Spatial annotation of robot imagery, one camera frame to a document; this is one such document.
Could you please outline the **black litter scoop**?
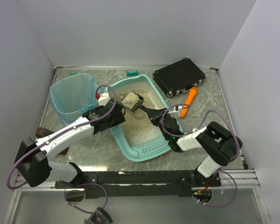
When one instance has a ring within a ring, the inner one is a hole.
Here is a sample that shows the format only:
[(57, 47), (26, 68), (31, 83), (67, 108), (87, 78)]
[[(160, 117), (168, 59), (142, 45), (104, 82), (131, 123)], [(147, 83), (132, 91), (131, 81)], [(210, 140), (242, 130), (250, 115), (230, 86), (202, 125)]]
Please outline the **black litter scoop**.
[(149, 117), (153, 117), (154, 115), (158, 114), (158, 111), (155, 109), (147, 108), (143, 105), (144, 98), (135, 93), (130, 92), (128, 93), (122, 100), (121, 103), (130, 111), (136, 112), (138, 109), (144, 111)]

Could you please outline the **litter waste clumps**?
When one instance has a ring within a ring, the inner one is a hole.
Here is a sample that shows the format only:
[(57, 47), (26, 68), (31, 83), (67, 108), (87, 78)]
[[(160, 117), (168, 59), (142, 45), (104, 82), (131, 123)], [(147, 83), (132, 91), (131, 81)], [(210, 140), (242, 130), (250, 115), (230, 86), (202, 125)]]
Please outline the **litter waste clumps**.
[(139, 96), (134, 92), (124, 93), (119, 96), (120, 102), (129, 110), (136, 110), (141, 105)]

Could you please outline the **teal litter box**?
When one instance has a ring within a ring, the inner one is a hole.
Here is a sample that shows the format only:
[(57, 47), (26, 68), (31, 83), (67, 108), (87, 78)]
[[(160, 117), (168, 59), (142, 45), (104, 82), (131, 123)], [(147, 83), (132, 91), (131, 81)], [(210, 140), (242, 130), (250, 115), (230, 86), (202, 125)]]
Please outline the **teal litter box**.
[[(152, 109), (169, 107), (146, 75), (122, 79), (111, 84), (111, 87), (115, 90), (117, 99), (134, 91), (144, 97), (144, 106)], [(134, 162), (147, 161), (171, 150), (161, 130), (150, 122), (144, 111), (131, 112), (126, 109), (125, 119), (124, 123), (111, 128), (111, 132), (127, 159)]]

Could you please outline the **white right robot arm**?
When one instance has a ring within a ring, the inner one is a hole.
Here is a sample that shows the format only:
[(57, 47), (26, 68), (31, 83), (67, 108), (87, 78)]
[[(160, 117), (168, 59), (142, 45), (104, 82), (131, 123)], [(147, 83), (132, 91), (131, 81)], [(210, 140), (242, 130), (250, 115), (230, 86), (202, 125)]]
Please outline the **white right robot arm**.
[(202, 128), (206, 115), (198, 128), (194, 128), (189, 133), (182, 132), (176, 118), (184, 108), (189, 108), (189, 105), (177, 104), (168, 109), (158, 110), (145, 106), (140, 107), (147, 113), (151, 123), (159, 127), (164, 139), (173, 151), (183, 153), (202, 148), (207, 153), (207, 157), (196, 168), (197, 175), (206, 179), (234, 161), (238, 157), (243, 143), (228, 124), (223, 127), (212, 121)]

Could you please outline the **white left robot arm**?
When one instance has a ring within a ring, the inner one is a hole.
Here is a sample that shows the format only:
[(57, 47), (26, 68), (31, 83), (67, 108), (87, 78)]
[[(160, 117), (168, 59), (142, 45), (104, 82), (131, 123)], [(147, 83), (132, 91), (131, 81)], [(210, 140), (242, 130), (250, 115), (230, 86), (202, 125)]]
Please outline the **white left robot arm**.
[(86, 182), (81, 168), (73, 162), (53, 162), (60, 152), (86, 137), (125, 122), (125, 109), (121, 102), (110, 99), (106, 105), (88, 110), (72, 124), (33, 141), (22, 141), (15, 165), (30, 187), (36, 187), (46, 180), (64, 181), (72, 186)]

